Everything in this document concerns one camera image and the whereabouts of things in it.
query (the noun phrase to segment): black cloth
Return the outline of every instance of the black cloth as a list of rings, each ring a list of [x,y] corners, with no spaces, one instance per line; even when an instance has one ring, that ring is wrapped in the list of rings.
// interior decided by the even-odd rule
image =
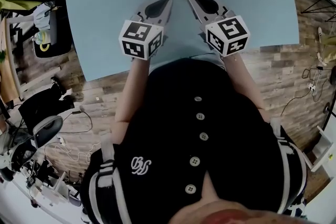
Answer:
[[[191,165],[193,157],[198,166]],[[149,75],[143,105],[114,159],[133,224],[168,223],[199,201],[206,171],[221,199],[274,212],[281,203],[284,169],[270,124],[210,62],[182,59]],[[98,162],[91,159],[83,188]],[[187,193],[189,185],[195,193]],[[81,193],[86,206],[88,189]]]
[[[60,87],[54,83],[50,89],[34,94],[19,107],[19,112],[29,133],[32,133],[36,124],[43,119],[58,115],[71,108],[72,102],[59,100],[61,96]]]

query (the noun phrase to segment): button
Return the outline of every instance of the button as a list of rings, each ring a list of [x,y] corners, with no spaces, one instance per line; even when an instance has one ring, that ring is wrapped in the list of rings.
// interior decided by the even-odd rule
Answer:
[[[185,192],[188,194],[194,194],[196,192],[196,187],[194,185],[188,185],[185,187]]]
[[[198,120],[202,121],[202,120],[205,119],[205,116],[204,116],[204,114],[202,114],[202,113],[197,113],[196,118],[197,118]]]
[[[200,133],[199,137],[203,141],[207,141],[209,139],[209,136],[206,133]]]
[[[197,157],[192,157],[190,159],[190,165],[194,166],[194,167],[200,165],[200,162],[201,162],[201,160],[199,158],[197,158]]]

